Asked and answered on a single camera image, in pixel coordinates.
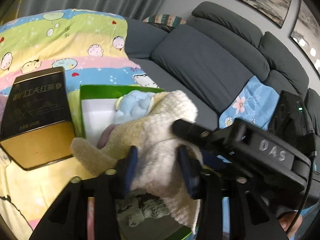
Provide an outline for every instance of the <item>human hand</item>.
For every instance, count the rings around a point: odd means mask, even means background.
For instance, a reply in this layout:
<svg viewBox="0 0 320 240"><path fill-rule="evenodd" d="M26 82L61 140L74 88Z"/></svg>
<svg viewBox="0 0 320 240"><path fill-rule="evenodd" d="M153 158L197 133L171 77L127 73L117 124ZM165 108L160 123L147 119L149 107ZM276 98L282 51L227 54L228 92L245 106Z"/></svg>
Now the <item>human hand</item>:
<svg viewBox="0 0 320 240"><path fill-rule="evenodd" d="M290 224L293 221L296 214L297 214L296 212L289 212L279 218L279 223L282 226L282 228L284 229L284 231L286 231L288 229L288 227L290 226ZM292 227L291 231L288 234L289 239L291 239L291 237L293 237L295 235L295 233L297 232L301 223L302 223L302 216L300 215L298 220L295 222L294 226Z"/></svg>

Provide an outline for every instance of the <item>white daisy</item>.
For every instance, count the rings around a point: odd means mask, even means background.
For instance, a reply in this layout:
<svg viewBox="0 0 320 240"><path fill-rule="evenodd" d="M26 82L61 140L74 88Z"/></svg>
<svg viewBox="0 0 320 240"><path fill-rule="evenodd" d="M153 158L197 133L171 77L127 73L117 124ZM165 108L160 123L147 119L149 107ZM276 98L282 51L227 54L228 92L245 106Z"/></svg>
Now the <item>white daisy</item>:
<svg viewBox="0 0 320 240"><path fill-rule="evenodd" d="M232 124L233 124L233 119L232 119L231 116L228 116L228 117L224 120L224 126L225 126L225 127L228 127L228 126L230 126L230 125L232 125Z"/></svg>

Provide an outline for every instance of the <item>blue floral cloth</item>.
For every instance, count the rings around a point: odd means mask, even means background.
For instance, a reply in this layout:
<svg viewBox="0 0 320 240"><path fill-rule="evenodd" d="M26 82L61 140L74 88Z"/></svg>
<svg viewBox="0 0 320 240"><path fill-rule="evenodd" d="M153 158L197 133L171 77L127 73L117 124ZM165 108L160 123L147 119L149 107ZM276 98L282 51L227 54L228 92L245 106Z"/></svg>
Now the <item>blue floral cloth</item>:
<svg viewBox="0 0 320 240"><path fill-rule="evenodd" d="M267 130L278 100L279 95L272 87L265 86L253 76L220 116L219 127L232 125L238 117Z"/></svg>

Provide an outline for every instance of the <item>sofa cushion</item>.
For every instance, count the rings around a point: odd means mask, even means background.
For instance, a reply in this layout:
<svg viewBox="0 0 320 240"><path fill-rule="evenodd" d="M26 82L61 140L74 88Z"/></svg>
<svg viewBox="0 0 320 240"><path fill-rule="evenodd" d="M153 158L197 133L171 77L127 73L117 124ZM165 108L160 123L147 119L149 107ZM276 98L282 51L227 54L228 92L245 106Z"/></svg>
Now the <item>sofa cushion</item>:
<svg viewBox="0 0 320 240"><path fill-rule="evenodd" d="M168 35L148 23L125 17L128 23L125 52L131 58L149 58L151 52Z"/></svg>
<svg viewBox="0 0 320 240"><path fill-rule="evenodd" d="M171 92L181 90L192 100L198 108L198 117L196 122L208 129L214 130L218 127L218 115L207 106L200 98L182 85L173 76L167 73L159 65L151 60L130 58L134 63L140 65L143 71L165 91Z"/></svg>
<svg viewBox="0 0 320 240"><path fill-rule="evenodd" d="M308 90L309 77L287 47L273 34L266 32L258 50L268 61L270 69L280 72L304 99Z"/></svg>
<svg viewBox="0 0 320 240"><path fill-rule="evenodd" d="M229 29L203 18L196 17L188 21L187 24L204 33L229 51L261 82L267 79L270 72L269 64L265 57L250 43Z"/></svg>
<svg viewBox="0 0 320 240"><path fill-rule="evenodd" d="M320 96L312 88L308 89L304 105L309 113L316 135L320 136Z"/></svg>
<svg viewBox="0 0 320 240"><path fill-rule="evenodd" d="M151 59L219 114L253 76L217 42L188 25L176 27Z"/></svg>
<svg viewBox="0 0 320 240"><path fill-rule="evenodd" d="M290 82L278 71L271 70L268 78L263 82L266 86L272 87L279 95L281 90L298 95Z"/></svg>
<svg viewBox="0 0 320 240"><path fill-rule="evenodd" d="M216 3L202 2L193 10L192 15L226 27L254 47L259 46L262 37L261 30L247 19Z"/></svg>

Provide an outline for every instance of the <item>gray crumpled object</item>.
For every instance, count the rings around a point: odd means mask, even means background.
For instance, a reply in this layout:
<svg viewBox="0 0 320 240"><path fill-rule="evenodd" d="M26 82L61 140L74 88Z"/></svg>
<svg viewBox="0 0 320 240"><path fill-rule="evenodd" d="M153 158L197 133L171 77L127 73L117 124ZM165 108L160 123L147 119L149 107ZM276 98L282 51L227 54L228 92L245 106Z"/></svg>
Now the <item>gray crumpled object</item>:
<svg viewBox="0 0 320 240"><path fill-rule="evenodd" d="M129 193L122 200L116 200L116 212L118 221L125 221L129 227L136 227L146 218L160 218L169 215L169 210L162 200L145 197L146 192L137 189Z"/></svg>

